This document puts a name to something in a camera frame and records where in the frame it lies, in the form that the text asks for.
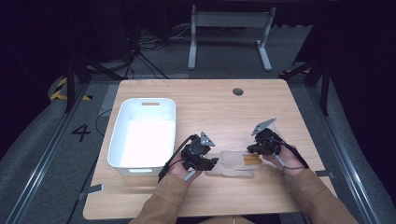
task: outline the brown sleeve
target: brown sleeve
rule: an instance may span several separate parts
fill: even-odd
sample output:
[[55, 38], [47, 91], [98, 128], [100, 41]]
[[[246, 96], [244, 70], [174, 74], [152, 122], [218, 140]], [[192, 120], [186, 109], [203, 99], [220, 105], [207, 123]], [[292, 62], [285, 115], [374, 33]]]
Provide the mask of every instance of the brown sleeve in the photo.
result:
[[130, 224], [175, 223], [188, 190], [185, 181], [175, 175], [166, 175]]
[[303, 214], [315, 224], [358, 223], [310, 169], [300, 172], [291, 180], [290, 191]]

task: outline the human hand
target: human hand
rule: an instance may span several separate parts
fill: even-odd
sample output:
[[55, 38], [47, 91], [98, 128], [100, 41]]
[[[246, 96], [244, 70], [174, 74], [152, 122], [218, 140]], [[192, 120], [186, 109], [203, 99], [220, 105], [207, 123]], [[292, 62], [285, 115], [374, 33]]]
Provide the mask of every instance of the human hand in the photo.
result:
[[262, 168], [262, 159], [259, 155], [247, 151], [225, 150], [220, 153], [207, 153], [206, 158], [219, 158], [211, 171], [205, 171], [207, 175], [254, 176], [253, 170]]
[[297, 159], [294, 154], [288, 150], [285, 146], [281, 145], [278, 157], [285, 162], [286, 168], [284, 168], [279, 161], [276, 159], [275, 155], [263, 155], [262, 158], [270, 161], [276, 165], [276, 168], [283, 172], [283, 174], [294, 177], [297, 176], [301, 171], [305, 169], [303, 164]]
[[[176, 175], [176, 176], [180, 177], [180, 179], [184, 179], [184, 177], [186, 177], [190, 172], [184, 168], [184, 166], [181, 162], [182, 162], [181, 152], [178, 152], [176, 154], [176, 156], [170, 162], [170, 167], [169, 167], [168, 173], [172, 174], [172, 175]], [[192, 181], [196, 177], [198, 177], [198, 175], [200, 175], [201, 173], [202, 173], [202, 171], [195, 171], [195, 174], [187, 180], [187, 183], [191, 184]]]

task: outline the glove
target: glove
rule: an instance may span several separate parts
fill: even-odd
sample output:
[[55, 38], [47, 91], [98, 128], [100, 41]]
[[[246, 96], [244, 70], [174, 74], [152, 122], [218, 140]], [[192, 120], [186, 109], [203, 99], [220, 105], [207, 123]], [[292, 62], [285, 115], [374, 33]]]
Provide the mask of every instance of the glove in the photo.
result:
[[253, 170], [262, 168], [262, 159], [257, 154], [247, 151], [222, 151], [220, 153], [207, 153], [207, 159], [219, 158], [218, 163], [207, 175], [224, 176], [254, 176]]

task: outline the person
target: person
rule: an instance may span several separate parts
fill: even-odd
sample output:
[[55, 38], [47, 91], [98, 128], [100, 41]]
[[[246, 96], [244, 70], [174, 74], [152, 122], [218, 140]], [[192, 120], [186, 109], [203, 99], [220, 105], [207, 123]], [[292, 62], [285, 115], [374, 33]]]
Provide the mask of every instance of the person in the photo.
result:
[[[311, 169], [305, 169], [291, 151], [282, 146], [278, 156], [288, 167], [298, 169], [284, 169], [275, 155], [262, 157], [290, 177], [290, 192], [301, 212], [312, 223], [358, 223], [319, 177]], [[170, 167], [168, 174], [160, 181], [152, 196], [143, 205], [141, 212], [131, 220], [130, 224], [176, 223], [178, 212], [192, 181], [202, 173], [197, 171], [188, 181], [184, 181], [184, 177], [189, 172], [184, 169], [180, 160], [181, 156], [178, 153], [173, 159], [176, 163]]]

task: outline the dark background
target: dark background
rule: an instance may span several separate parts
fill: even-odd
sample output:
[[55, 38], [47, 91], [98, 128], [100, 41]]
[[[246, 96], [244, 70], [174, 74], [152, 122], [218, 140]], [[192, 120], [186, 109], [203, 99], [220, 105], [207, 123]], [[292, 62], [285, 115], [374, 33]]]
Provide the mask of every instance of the dark background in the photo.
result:
[[[48, 89], [64, 72], [71, 52], [96, 62], [126, 56], [127, 28], [134, 32], [134, 24], [128, 24], [121, 8], [117, 3], [2, 1], [1, 157], [50, 104]], [[376, 1], [342, 4], [335, 11], [326, 8], [279, 7], [274, 24], [314, 24], [296, 62], [325, 58], [330, 63], [351, 129], [395, 203], [396, 8]], [[134, 7], [133, 19], [166, 38], [172, 26], [188, 23], [190, 14], [190, 6], [151, 5]]]

